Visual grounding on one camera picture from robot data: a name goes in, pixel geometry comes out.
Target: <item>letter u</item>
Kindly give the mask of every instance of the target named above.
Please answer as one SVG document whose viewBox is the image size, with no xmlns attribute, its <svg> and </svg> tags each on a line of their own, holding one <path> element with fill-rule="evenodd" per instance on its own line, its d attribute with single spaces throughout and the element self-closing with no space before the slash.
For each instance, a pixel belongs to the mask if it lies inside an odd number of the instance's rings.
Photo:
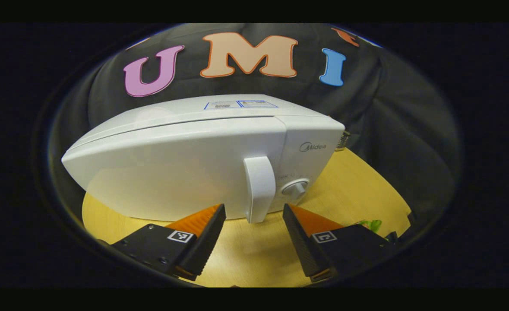
<svg viewBox="0 0 509 311">
<path fill-rule="evenodd" d="M 143 64 L 149 59 L 144 57 L 130 63 L 124 67 L 126 78 L 126 92 L 134 97 L 145 97 L 164 90 L 172 83 L 176 73 L 177 52 L 183 50 L 185 46 L 178 45 L 156 53 L 160 59 L 160 74 L 156 80 L 151 83 L 143 83 L 141 79 L 141 70 Z"/>
</svg>

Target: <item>black cloth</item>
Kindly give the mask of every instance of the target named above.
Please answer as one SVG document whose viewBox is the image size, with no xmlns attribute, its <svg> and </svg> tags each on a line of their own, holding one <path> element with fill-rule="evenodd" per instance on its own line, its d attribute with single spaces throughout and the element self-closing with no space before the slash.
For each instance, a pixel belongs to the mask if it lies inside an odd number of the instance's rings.
<svg viewBox="0 0 509 311">
<path fill-rule="evenodd" d="M 205 78 L 209 59 L 205 35 L 237 32 L 256 46 L 270 35 L 298 41 L 293 49 L 293 78 L 245 74 L 231 57 L 235 73 Z M 430 81 L 390 51 L 357 38 L 347 43 L 327 24 L 184 24 L 115 54 L 84 77 L 61 102 L 51 136 L 52 172 L 66 206 L 81 217 L 83 190 L 60 163 L 64 152 L 87 131 L 127 110 L 180 98 L 221 94 L 266 94 L 311 108 L 342 122 L 351 132 L 347 147 L 379 172 L 405 199 L 421 222 L 445 209 L 462 173 L 460 133 L 449 104 Z M 155 54 L 185 45 L 176 73 L 163 91 L 132 97 L 124 87 L 124 67 L 142 57 L 142 80 L 159 75 Z M 322 83 L 322 49 L 346 56 L 343 86 Z"/>
</svg>

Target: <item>black background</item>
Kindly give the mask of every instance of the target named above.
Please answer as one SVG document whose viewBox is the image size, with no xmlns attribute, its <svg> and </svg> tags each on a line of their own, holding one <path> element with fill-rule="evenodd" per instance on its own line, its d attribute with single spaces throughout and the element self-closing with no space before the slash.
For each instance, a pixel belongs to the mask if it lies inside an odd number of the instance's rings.
<svg viewBox="0 0 509 311">
<path fill-rule="evenodd" d="M 343 26 L 430 77 L 450 99 L 466 144 L 463 186 L 439 224 L 404 254 L 343 285 L 509 287 L 509 24 Z M 93 254 L 65 232 L 41 201 L 30 161 L 35 121 L 65 77 L 165 27 L 0 24 L 0 287 L 168 286 Z"/>
</svg>

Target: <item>letter i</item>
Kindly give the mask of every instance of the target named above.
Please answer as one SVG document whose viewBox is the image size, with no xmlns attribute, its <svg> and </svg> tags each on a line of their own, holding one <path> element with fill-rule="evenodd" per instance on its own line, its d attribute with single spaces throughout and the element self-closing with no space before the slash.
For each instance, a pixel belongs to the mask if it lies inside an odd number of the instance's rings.
<svg viewBox="0 0 509 311">
<path fill-rule="evenodd" d="M 319 80 L 325 84 L 342 86 L 343 80 L 341 79 L 341 74 L 343 72 L 343 61 L 347 58 L 341 53 L 331 49 L 322 49 L 322 52 L 327 57 L 327 63 L 325 65 L 325 73 L 319 76 Z"/>
</svg>

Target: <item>wooden table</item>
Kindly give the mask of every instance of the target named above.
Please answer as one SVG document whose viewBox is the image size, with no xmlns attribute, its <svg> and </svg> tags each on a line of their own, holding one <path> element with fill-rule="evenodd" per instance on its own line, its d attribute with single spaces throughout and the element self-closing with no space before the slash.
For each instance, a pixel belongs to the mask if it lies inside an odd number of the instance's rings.
<svg viewBox="0 0 509 311">
<path fill-rule="evenodd" d="M 409 227 L 410 208 L 373 168 L 350 150 L 335 152 L 314 185 L 298 204 L 345 226 L 361 220 L 383 222 L 377 232 L 401 236 Z M 170 222 L 126 217 L 85 195 L 85 228 L 95 238 L 112 244 L 153 223 Z M 299 287 L 304 276 L 282 212 L 268 214 L 260 224 L 245 219 L 226 220 L 202 274 L 193 282 L 207 287 Z"/>
</svg>

